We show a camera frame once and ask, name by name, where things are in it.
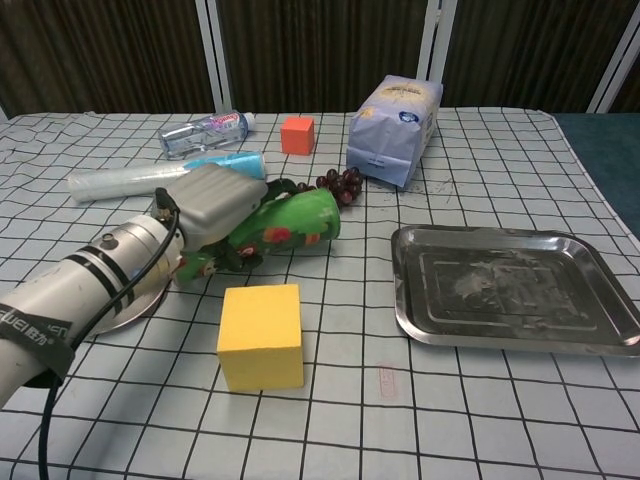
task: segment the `red cube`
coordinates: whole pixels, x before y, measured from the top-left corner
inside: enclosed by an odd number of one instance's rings
[[[315,133],[312,117],[289,117],[280,127],[282,153],[309,155],[313,151]]]

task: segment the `metal tray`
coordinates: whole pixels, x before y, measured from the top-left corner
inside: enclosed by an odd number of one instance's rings
[[[435,345],[640,355],[640,313],[560,232],[412,226],[391,238],[396,318]]]

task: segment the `yellow cube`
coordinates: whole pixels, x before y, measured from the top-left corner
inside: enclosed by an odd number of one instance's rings
[[[218,359],[230,391],[303,386],[298,285],[227,288]]]

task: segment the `table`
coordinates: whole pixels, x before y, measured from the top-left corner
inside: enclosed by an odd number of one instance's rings
[[[279,153],[287,116],[257,115],[235,148],[266,151],[269,175],[295,181],[344,166],[350,114],[314,115],[312,156]],[[0,125],[1,288],[149,206],[76,205],[69,172],[154,163],[156,130],[188,118]],[[637,360],[432,347],[396,326],[389,238],[415,223],[572,232],[640,301],[638,241],[552,117],[441,109],[438,126],[409,188],[367,181],[339,239],[172,288],[151,321],[83,344],[55,409],[52,478],[640,478]],[[230,394],[215,354],[224,289],[285,282],[301,288],[305,387]],[[45,394],[23,388],[0,412],[0,478],[37,477]]]

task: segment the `flour bag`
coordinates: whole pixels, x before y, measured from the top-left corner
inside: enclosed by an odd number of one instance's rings
[[[433,134],[442,85],[387,75],[351,120],[347,166],[399,187]]]

